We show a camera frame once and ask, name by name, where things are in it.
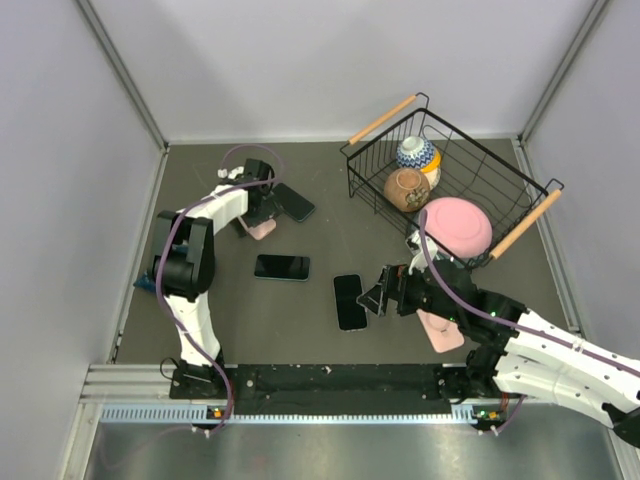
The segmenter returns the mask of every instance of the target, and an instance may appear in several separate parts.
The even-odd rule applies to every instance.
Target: cable
[[[509,415],[509,418],[507,418],[502,425],[500,425],[499,427],[496,427],[495,429],[496,435],[499,435],[500,433],[502,433],[504,429],[507,428],[513,422],[513,419],[516,418],[516,415],[518,415],[518,412],[520,412],[520,409],[522,408],[522,404],[524,403],[525,398],[527,398],[527,396],[522,395],[520,399],[518,399],[518,403],[513,409],[513,412],[511,412],[511,415]]]
[[[278,155],[274,150],[272,150],[271,148],[267,147],[266,145],[260,145],[260,144],[245,143],[245,144],[237,145],[237,146],[229,149],[229,151],[227,151],[227,153],[225,153],[224,157],[222,158],[222,161],[220,162],[220,168],[224,167],[226,161],[229,159],[231,154],[233,154],[234,152],[236,152],[236,151],[238,151],[240,149],[249,148],[249,147],[251,147],[251,148],[259,148],[259,149],[265,150],[266,152],[268,152],[271,155],[273,155],[275,157],[275,159],[278,161],[278,163],[280,164],[280,176],[282,176],[282,174],[284,173],[284,170],[285,170],[285,165],[284,165],[284,161],[282,160],[280,155]],[[197,202],[192,203],[191,205],[189,205],[187,208],[182,210],[182,212],[180,212],[180,214],[176,218],[175,222],[173,223],[173,226],[171,227],[171,231],[169,232],[169,236],[167,238],[167,242],[166,242],[166,244],[164,246],[164,250],[163,250],[162,255],[160,257],[160,261],[158,262],[158,272],[156,274],[155,280],[156,280],[156,297],[158,299],[158,303],[160,304],[160,307],[165,311],[165,313],[169,316],[169,318],[171,318],[171,320],[173,320],[173,323],[176,324],[178,329],[182,332],[182,334],[187,339],[187,341],[191,344],[191,346],[194,348],[194,350],[196,350],[196,352],[198,352],[209,363],[211,363],[213,368],[215,368],[216,371],[220,374],[220,376],[222,377],[222,380],[224,382],[225,389],[227,391],[227,406],[226,406],[226,408],[224,410],[224,414],[222,415],[222,418],[220,419],[220,423],[218,423],[218,425],[216,425],[216,427],[213,430],[211,430],[211,434],[214,434],[214,433],[218,432],[222,428],[222,426],[225,424],[225,422],[229,419],[229,417],[231,416],[231,411],[233,410],[233,394],[232,394],[232,390],[231,390],[231,382],[229,382],[229,378],[227,377],[227,375],[224,372],[224,370],[222,369],[222,367],[220,367],[220,365],[218,365],[216,363],[215,358],[212,358],[211,355],[209,355],[204,350],[204,348],[202,348],[193,339],[193,337],[189,334],[189,332],[187,331],[187,329],[184,326],[184,324],[180,320],[178,320],[178,318],[176,318],[176,316],[171,311],[171,307],[169,307],[169,304],[165,300],[164,293],[162,291],[162,275],[164,274],[164,268],[165,268],[165,265],[167,263],[167,257],[169,256],[169,252],[171,251],[171,246],[173,244],[173,240],[174,240],[174,238],[176,236],[176,233],[178,232],[178,229],[180,228],[180,225],[182,224],[182,221],[185,219],[185,217],[187,216],[187,214],[191,210],[193,210],[196,207],[199,207],[200,205],[204,205],[205,203],[208,203],[208,202],[212,201],[214,198],[222,197],[223,195],[226,195],[228,193],[235,192],[237,190],[244,190],[245,188],[258,187],[260,185],[270,185],[270,184],[278,182],[279,180],[280,180],[279,176],[274,176],[273,178],[269,178],[269,179],[263,180],[263,181],[249,182],[249,183],[245,183],[245,184],[242,184],[242,185],[233,185],[233,186],[230,186],[229,188],[227,188],[227,189],[225,189],[225,190],[223,190],[221,192],[217,192],[215,197],[210,195],[210,196],[204,197],[204,198],[198,200]]]
[[[176,236],[176,232],[178,231],[178,227],[180,226],[180,224],[182,223],[182,221],[184,220],[184,218],[186,217],[187,213],[189,213],[190,210],[194,209],[197,206],[200,206],[200,205],[203,205],[203,204],[205,204],[207,202],[210,202],[210,201],[214,200],[215,198],[219,198],[219,197],[221,197],[223,195],[226,195],[227,193],[231,193],[231,192],[236,191],[236,190],[244,189],[244,188],[247,188],[247,187],[260,186],[260,185],[272,185],[274,183],[279,182],[280,177],[282,176],[282,174],[284,173],[284,170],[285,170],[284,160],[282,160],[282,157],[280,157],[280,155],[278,155],[274,150],[272,150],[271,148],[267,147],[266,145],[251,144],[251,143],[237,145],[237,146],[229,149],[227,151],[227,153],[225,153],[224,157],[222,158],[222,161],[220,162],[220,167],[222,168],[224,166],[224,164],[229,159],[231,154],[233,154],[237,150],[240,150],[240,149],[243,149],[243,148],[249,148],[249,147],[251,147],[251,148],[259,148],[259,149],[265,150],[266,152],[268,152],[271,155],[273,155],[275,157],[275,159],[278,161],[278,163],[280,164],[280,176],[275,176],[275,174],[273,173],[273,168],[270,167],[271,173],[274,174],[273,178],[269,178],[269,179],[264,180],[264,181],[255,181],[255,182],[245,183],[245,184],[242,184],[242,185],[231,186],[230,188],[227,188],[226,190],[223,190],[222,192],[218,192],[215,195],[211,195],[211,196],[205,197],[205,198],[199,200],[198,202],[195,202],[195,203],[189,205],[187,208],[185,208],[178,215],[178,217],[176,218],[175,223],[173,224],[173,227],[172,227],[172,229],[171,229],[171,231],[169,233],[169,237],[167,238],[167,242],[166,242],[164,250],[162,252],[162,256],[160,257],[160,262],[158,263],[158,273],[157,273],[156,278],[155,278],[155,280],[156,280],[156,297],[158,298],[158,303],[160,304],[160,307],[167,313],[169,318],[171,318],[171,320],[173,320],[173,322],[176,324],[176,326],[183,332],[185,338],[191,344],[191,346],[200,355],[202,355],[205,359],[207,359],[211,363],[211,365],[218,371],[218,373],[222,377],[222,380],[224,381],[225,389],[227,391],[227,406],[225,408],[224,414],[222,415],[222,418],[220,419],[220,422],[212,430],[210,430],[208,432],[205,432],[205,435],[206,435],[207,438],[209,438],[214,433],[218,432],[225,425],[226,421],[231,416],[231,411],[233,410],[233,389],[231,387],[231,382],[229,381],[229,378],[225,374],[225,372],[222,369],[222,367],[220,367],[220,365],[218,365],[216,363],[215,359],[212,358],[211,355],[209,355],[200,345],[198,345],[198,343],[193,339],[193,337],[188,332],[186,332],[186,328],[185,328],[184,324],[180,320],[178,320],[175,317],[175,315],[173,315],[173,312],[171,311],[171,307],[169,307],[169,304],[164,299],[164,295],[163,295],[163,292],[162,292],[162,282],[161,282],[161,280],[162,280],[162,275],[164,273],[164,267],[165,267],[165,264],[167,262],[167,257],[169,255],[169,251],[171,250],[171,246],[173,244],[173,239]],[[163,377],[168,378],[167,376],[164,375],[164,372],[162,371],[162,366],[163,366],[163,364],[164,364],[164,362],[166,360],[171,360],[174,363],[174,365],[176,365],[176,367],[178,365],[177,365],[177,362],[173,358],[170,358],[170,357],[167,357],[167,358],[163,359],[162,362],[160,362],[160,374]],[[109,463],[109,461],[106,458],[106,452],[105,452],[106,447],[105,447],[104,442],[102,442],[100,444],[100,452],[99,452],[100,453],[100,460],[102,462],[103,467],[106,470],[109,470],[109,471],[117,470],[120,467],[122,467],[122,465],[124,465],[126,462],[131,460],[131,458],[133,458],[138,453],[140,453],[141,451],[143,451],[144,449],[146,449],[147,447],[152,445],[154,442],[156,442],[160,438],[164,437],[165,435],[168,435],[169,433],[183,431],[183,430],[195,431],[193,426],[185,426],[185,425],[178,425],[178,426],[173,426],[173,427],[166,428],[165,430],[162,430],[158,434],[156,434],[153,437],[151,437],[149,440],[147,440],[147,441],[141,443],[140,445],[134,447],[133,450],[130,451],[127,454],[126,457],[124,457],[123,459],[121,459],[120,461],[118,461],[116,463]]]
[[[176,362],[176,360],[174,358],[171,358],[171,357],[163,358],[162,361],[160,362],[160,375],[162,375],[167,380],[171,381],[173,379],[171,377],[167,377],[164,374],[164,370],[162,370],[162,367],[164,366],[164,362],[166,362],[167,360],[171,360],[171,363],[173,363],[176,366],[176,368],[179,368],[179,365],[178,365],[178,362]]]
[[[520,331],[525,332],[525,333],[530,333],[531,335],[535,335],[537,337],[544,338],[545,340],[549,340],[549,341],[555,342],[555,343],[557,343],[559,345],[562,345],[563,347],[566,347],[566,348],[569,348],[569,349],[573,348],[573,344],[571,342],[568,342],[566,340],[562,340],[560,338],[554,337],[553,335],[549,335],[547,332],[544,332],[544,331],[541,331],[541,330],[536,330],[534,328],[527,327],[525,325],[519,325],[517,323],[513,323],[513,322],[511,322],[511,321],[509,321],[507,319],[504,319],[504,318],[492,317],[488,313],[477,309],[473,305],[468,304],[462,298],[460,298],[451,289],[451,287],[449,287],[449,285],[447,285],[447,283],[442,279],[442,277],[440,276],[440,273],[435,268],[435,265],[434,265],[433,259],[431,258],[431,255],[429,255],[427,253],[428,252],[428,250],[427,250],[427,234],[426,234],[426,231],[425,231],[426,221],[427,221],[427,212],[423,209],[420,212],[420,245],[422,246],[422,251],[424,253],[424,257],[427,260],[427,265],[429,265],[429,270],[431,271],[431,273],[433,273],[433,277],[436,279],[436,281],[440,285],[440,288],[442,288],[442,290],[444,290],[444,292],[449,296],[449,298],[451,298],[454,302],[456,302],[458,305],[460,305],[462,308],[464,308],[468,312],[471,312],[474,315],[482,317],[482,318],[484,318],[486,320],[489,320],[489,321],[494,322],[494,323],[498,323],[500,325],[512,328],[514,330],[520,330]],[[583,355],[586,355],[589,358],[592,358],[594,360],[602,362],[602,363],[604,363],[606,365],[609,365],[610,367],[615,367],[618,370],[621,370],[623,372],[627,372],[627,373],[633,375],[634,377],[640,378],[640,371],[638,371],[638,370],[636,370],[634,368],[631,368],[631,367],[625,365],[624,363],[620,363],[620,362],[617,362],[617,361],[615,361],[613,359],[610,359],[610,358],[607,358],[607,357],[603,357],[602,355],[599,355],[597,353],[591,352],[590,350],[583,349],[583,350],[581,350],[581,352],[582,352]]]

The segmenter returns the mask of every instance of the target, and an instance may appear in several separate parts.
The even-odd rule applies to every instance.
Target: wire basket
[[[356,144],[375,129],[398,115],[418,97],[425,106],[403,116],[362,147]],[[487,215],[492,227],[491,244],[481,255],[458,258],[438,238],[429,235],[441,253],[465,268],[486,265],[498,258],[542,215],[562,193],[564,184],[552,179],[538,184],[494,152],[428,109],[429,97],[417,93],[408,97],[368,127],[354,135],[340,149],[347,158],[349,196],[358,195],[403,235],[418,228],[415,213],[404,213],[384,196],[389,174],[398,168],[396,151],[408,136],[428,138],[442,156],[440,181],[429,199],[459,197],[471,201]]]

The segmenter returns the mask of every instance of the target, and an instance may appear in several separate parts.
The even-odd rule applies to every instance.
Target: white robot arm
[[[230,185],[218,185],[211,192],[211,196],[216,197],[220,192],[230,187]],[[213,235],[215,235],[232,220],[245,215],[248,209],[249,195],[247,191],[236,190],[194,208],[189,212],[189,217],[212,220]],[[175,294],[165,295],[165,300],[173,315],[185,326],[185,330],[178,329],[182,347],[180,358],[192,365],[211,366],[211,362],[196,351],[186,338],[187,334],[190,335],[211,358],[217,358],[220,354],[220,342],[216,338],[211,324],[208,292],[199,294],[193,301]]]
[[[458,300],[431,268],[387,265],[358,303],[381,316],[387,301],[395,300],[400,315],[419,309],[450,319],[479,344],[464,367],[439,370],[443,398],[535,397],[587,415],[640,447],[640,361],[566,332],[511,298],[478,289],[469,272],[448,260],[430,263]]]
[[[213,331],[208,301],[208,289],[215,273],[214,236],[236,219],[244,217],[243,225],[253,226],[275,215],[274,203],[267,200],[270,186],[251,186],[272,174],[267,163],[248,159],[244,167],[234,169],[226,176],[226,183],[218,185],[207,196],[212,200],[189,210],[173,239],[162,275],[162,291],[174,317],[184,327],[178,328],[180,358],[181,365],[191,370],[191,376],[209,376],[211,361],[193,347],[187,336],[212,359],[221,359],[220,342]],[[244,184],[248,187],[236,187],[222,195],[234,185],[242,187]],[[162,251],[178,215],[179,212],[164,211],[157,217],[148,271],[152,278],[157,276]]]

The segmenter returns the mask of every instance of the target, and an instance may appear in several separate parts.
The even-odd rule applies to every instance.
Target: smartphone
[[[305,221],[316,209],[313,203],[284,183],[279,183],[272,191],[284,213],[296,222]]]
[[[310,263],[309,257],[258,255],[254,275],[258,278],[304,282],[309,279]]]
[[[367,328],[367,311],[356,299],[362,295],[360,275],[341,275],[333,279],[340,330],[351,332]]]

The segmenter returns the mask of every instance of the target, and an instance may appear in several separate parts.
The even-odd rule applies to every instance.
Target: yellow object
[[[440,155],[440,150],[436,148],[436,154],[433,156],[433,160],[426,167],[422,167],[420,171],[422,173],[429,173],[432,170],[435,170],[440,166],[440,162],[442,161],[442,155]]]

